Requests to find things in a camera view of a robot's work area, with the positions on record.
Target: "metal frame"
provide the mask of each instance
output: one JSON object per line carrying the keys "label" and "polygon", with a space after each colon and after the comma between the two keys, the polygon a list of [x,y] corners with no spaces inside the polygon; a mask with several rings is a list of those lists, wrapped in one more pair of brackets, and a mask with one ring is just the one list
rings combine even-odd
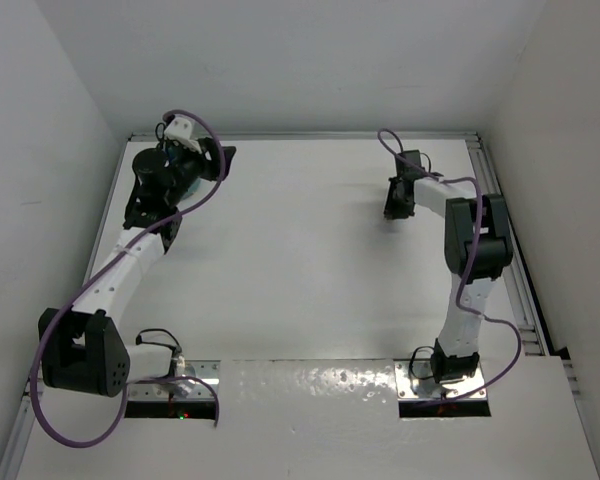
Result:
{"label": "metal frame", "polygon": [[[500,187],[495,175],[493,166],[486,156],[479,136],[475,132],[396,132],[403,139],[429,139],[429,140],[465,140],[467,150],[471,158],[476,178],[485,192],[500,193]],[[344,140],[344,139],[374,139],[375,132],[220,132],[223,138],[228,140]],[[153,133],[134,133],[129,137],[128,142],[149,141],[154,138]],[[89,264],[87,267],[85,280],[91,276],[95,262],[96,252],[100,245],[105,219],[111,205],[111,199],[115,185],[122,166],[125,148],[118,159],[116,172],[111,183],[107,202],[104,207],[102,220],[98,228],[94,247],[91,252]],[[516,319],[521,332],[525,336],[525,351],[528,355],[547,355],[548,349],[544,339],[543,330],[533,302],[531,290],[529,288],[530,280],[527,279],[522,260],[520,258],[519,247],[514,242],[514,256],[510,269],[504,274],[507,291],[510,293],[510,299],[515,304],[512,305]],[[34,423],[33,410],[30,408],[29,385],[23,393],[22,403],[15,418],[9,442],[5,449],[0,464],[0,480],[16,480],[22,460],[24,458],[27,442],[31,434]]]}

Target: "wall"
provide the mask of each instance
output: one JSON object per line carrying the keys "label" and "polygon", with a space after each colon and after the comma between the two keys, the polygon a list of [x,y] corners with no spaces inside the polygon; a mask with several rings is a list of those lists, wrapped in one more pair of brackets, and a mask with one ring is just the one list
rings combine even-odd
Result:
{"label": "wall", "polygon": [[600,0],[550,0],[488,136],[600,465]]}
{"label": "wall", "polygon": [[37,317],[84,275],[119,152],[33,0],[0,0],[0,458]]}
{"label": "wall", "polygon": [[475,129],[544,0],[37,0],[117,132]]}

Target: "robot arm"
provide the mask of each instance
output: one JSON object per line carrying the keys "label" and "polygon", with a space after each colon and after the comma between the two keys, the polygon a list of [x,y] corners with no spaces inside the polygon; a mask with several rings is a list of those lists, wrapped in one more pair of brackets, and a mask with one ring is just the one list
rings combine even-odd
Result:
{"label": "robot arm", "polygon": [[[415,205],[421,205],[445,219],[445,260],[451,272],[451,293],[447,318],[435,341],[431,370],[436,382],[453,382],[473,376],[480,358],[478,335],[482,316],[461,309],[456,303],[474,235],[476,194],[458,184],[445,184],[439,175],[437,180],[431,178],[421,168],[412,166],[421,166],[419,151],[402,152],[401,156],[407,163],[396,159],[397,175],[389,179],[384,214],[390,220],[408,218],[415,214]],[[511,263],[513,245],[501,195],[484,195],[480,213],[478,251],[460,302],[483,312],[495,281]]]}
{"label": "robot arm", "polygon": [[[142,343],[140,338],[128,345],[118,332],[125,307],[142,277],[171,247],[181,218],[148,233],[130,250],[126,245],[147,227],[177,214],[178,202],[198,178],[217,180],[221,174],[217,146],[211,139],[193,139],[193,130],[192,119],[176,115],[158,145],[134,158],[136,181],[123,230],[105,265],[124,257],[85,292],[52,334],[42,358],[46,385],[113,397],[128,382],[172,373],[178,347]],[[236,149],[223,150],[226,177]],[[47,309],[41,316],[40,336],[56,312]]]}

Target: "gray wall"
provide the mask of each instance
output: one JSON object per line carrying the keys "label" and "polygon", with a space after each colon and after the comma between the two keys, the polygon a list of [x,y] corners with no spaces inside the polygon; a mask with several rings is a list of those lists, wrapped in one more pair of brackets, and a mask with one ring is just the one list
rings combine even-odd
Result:
{"label": "gray wall", "polygon": [[37,0],[116,132],[475,129],[544,0]]}
{"label": "gray wall", "polygon": [[600,464],[600,0],[550,0],[488,144]]}
{"label": "gray wall", "polygon": [[119,145],[33,0],[0,0],[0,457],[37,318],[82,280]]}

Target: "white table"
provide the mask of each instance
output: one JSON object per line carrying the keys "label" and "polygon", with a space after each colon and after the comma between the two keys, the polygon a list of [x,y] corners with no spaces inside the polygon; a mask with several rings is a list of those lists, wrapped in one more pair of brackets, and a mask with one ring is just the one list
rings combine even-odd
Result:
{"label": "white table", "polygon": [[[450,277],[442,219],[420,209],[383,220],[394,167],[376,141],[227,143],[238,147],[229,179],[185,219],[122,328],[126,339],[168,328],[188,358],[221,360],[220,426],[126,419],[104,444],[73,451],[36,425],[19,479],[597,478],[556,358],[523,358],[489,390],[491,418],[398,418],[390,359],[432,344]],[[448,177],[473,174],[462,140],[407,143]],[[149,145],[127,145],[96,265],[117,237],[131,161]],[[514,318],[503,281],[487,312]],[[480,343],[490,378],[515,339],[485,325]],[[117,400],[47,389],[43,407],[88,438]]]}

